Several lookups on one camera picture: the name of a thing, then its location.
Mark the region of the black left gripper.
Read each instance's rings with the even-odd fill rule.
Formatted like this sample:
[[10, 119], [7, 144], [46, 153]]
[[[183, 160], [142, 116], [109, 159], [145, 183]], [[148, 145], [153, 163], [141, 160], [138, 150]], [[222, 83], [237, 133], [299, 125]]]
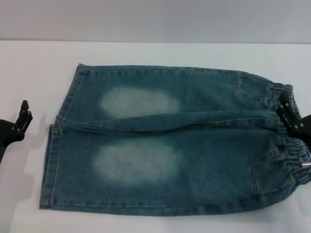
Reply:
[[32, 121], [32, 113], [29, 111], [27, 100], [23, 100], [16, 122], [0, 120], [0, 161], [4, 157], [7, 147], [25, 137], [24, 133]]

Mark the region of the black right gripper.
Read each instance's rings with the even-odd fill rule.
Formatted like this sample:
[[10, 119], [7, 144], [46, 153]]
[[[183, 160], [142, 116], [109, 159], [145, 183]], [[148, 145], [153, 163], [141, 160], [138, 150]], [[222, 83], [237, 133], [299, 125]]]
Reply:
[[311, 116], [299, 118], [290, 104], [288, 95], [279, 96], [280, 107], [277, 109], [281, 121], [292, 137], [299, 138], [307, 146], [311, 145]]

